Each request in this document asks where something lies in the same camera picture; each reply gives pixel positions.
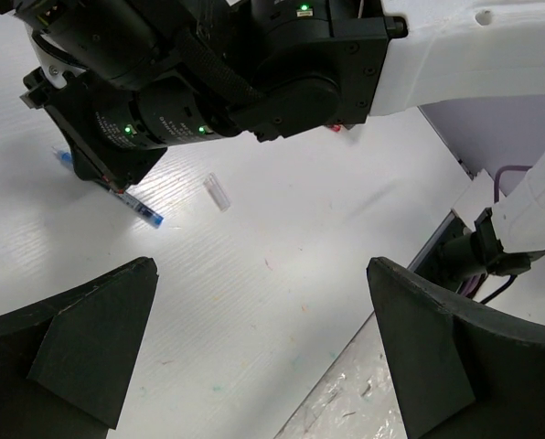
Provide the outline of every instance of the cable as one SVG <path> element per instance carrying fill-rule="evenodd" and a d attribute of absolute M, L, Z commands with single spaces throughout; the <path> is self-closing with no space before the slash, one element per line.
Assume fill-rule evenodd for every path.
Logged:
<path fill-rule="evenodd" d="M 61 61 L 71 67 L 76 67 L 78 69 L 87 70 L 88 68 L 81 64 L 76 58 L 72 57 L 69 53 L 64 52 L 60 48 L 56 48 L 51 43 L 49 43 L 47 40 L 43 38 L 43 36 L 38 33 L 36 30 L 33 31 L 31 34 L 31 37 L 33 38 L 33 41 L 35 41 L 35 44 L 39 46 L 41 50 L 43 50 L 45 53 L 56 59 L 57 61 Z"/>
<path fill-rule="evenodd" d="M 491 295 L 489 295 L 486 299 L 484 299 L 482 302 L 480 302 L 480 304 L 482 305 L 487 305 L 488 303 L 490 303 L 490 301 L 496 299 L 499 295 L 501 295 L 502 293 L 504 293 L 508 288 L 510 288 L 510 286 L 514 283 L 514 281 L 517 280 L 517 276 L 510 276 L 510 278 L 507 280 L 507 282 L 502 285 L 500 288 L 498 288 L 494 293 L 492 293 Z"/>
<path fill-rule="evenodd" d="M 480 280 L 479 276 L 470 277 L 467 281 L 464 282 L 458 294 L 462 295 L 463 297 L 467 297 L 472 292 L 472 290 L 476 287 L 479 280 Z"/>
<path fill-rule="evenodd" d="M 467 294 L 467 298 L 468 299 L 472 299 L 474 300 L 474 297 L 476 297 L 476 294 L 478 291 L 480 291 L 480 288 L 482 288 L 482 285 L 487 281 L 488 279 L 488 275 L 487 273 L 484 273 L 480 276 L 480 279 L 478 280 L 476 286 L 474 287 L 474 289 L 472 291 L 470 291 L 468 294 Z"/>
<path fill-rule="evenodd" d="M 527 172 L 531 168 L 532 166 L 508 165 L 498 169 L 498 172 L 496 172 L 496 175 L 494 176 L 494 204 L 500 201 L 500 178 L 502 177 L 502 174 L 507 171 Z"/>

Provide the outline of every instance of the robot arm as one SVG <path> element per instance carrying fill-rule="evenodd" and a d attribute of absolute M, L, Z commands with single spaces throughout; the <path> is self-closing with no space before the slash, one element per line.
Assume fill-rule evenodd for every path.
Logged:
<path fill-rule="evenodd" d="M 370 115 L 459 98 L 545 94 L 545 0 L 384 0 L 389 43 Z"/>
<path fill-rule="evenodd" d="M 545 94 L 545 0 L 0 0 L 12 10 L 42 63 L 24 101 L 59 126 L 80 178 L 115 190 L 170 145 Z M 498 254 L 545 252 L 545 156 L 490 222 Z"/>

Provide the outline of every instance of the transparent plastic sheet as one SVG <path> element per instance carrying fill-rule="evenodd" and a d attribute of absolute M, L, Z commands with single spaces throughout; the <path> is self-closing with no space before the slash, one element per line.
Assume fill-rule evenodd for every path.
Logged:
<path fill-rule="evenodd" d="M 275 439 L 406 439 L 376 317 L 356 334 Z"/>

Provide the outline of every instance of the pen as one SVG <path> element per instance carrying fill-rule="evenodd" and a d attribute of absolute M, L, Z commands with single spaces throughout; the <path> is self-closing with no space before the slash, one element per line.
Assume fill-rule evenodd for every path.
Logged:
<path fill-rule="evenodd" d="M 71 157 L 71 153 L 68 153 L 65 151 L 57 151 L 56 156 L 62 165 L 66 167 L 71 166 L 71 169 L 73 170 L 73 157 Z M 117 197 L 123 204 L 128 206 L 130 209 L 138 213 L 141 217 L 143 217 L 145 221 L 150 223 L 152 226 L 158 228 L 163 223 L 164 218 L 161 215 L 159 215 L 154 210 L 146 206 L 143 202 L 133 197 L 131 194 L 127 192 L 119 194 L 107 188 L 103 183 L 97 183 L 97 184 L 98 186 L 103 187 L 112 195 Z"/>

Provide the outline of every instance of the purple cable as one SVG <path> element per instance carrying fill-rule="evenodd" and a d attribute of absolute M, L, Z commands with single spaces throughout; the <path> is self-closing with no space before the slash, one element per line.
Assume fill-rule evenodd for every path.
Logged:
<path fill-rule="evenodd" d="M 470 279 L 464 282 L 458 294 L 461 295 L 462 297 L 466 297 L 472 291 L 474 291 L 474 288 L 476 288 L 476 285 L 478 282 L 480 282 L 480 276 L 471 277 Z"/>
<path fill-rule="evenodd" d="M 508 165 L 498 169 L 498 172 L 496 172 L 496 176 L 494 177 L 494 204 L 500 201 L 500 178 L 502 177 L 502 174 L 507 171 L 527 172 L 531 168 L 532 166 Z"/>

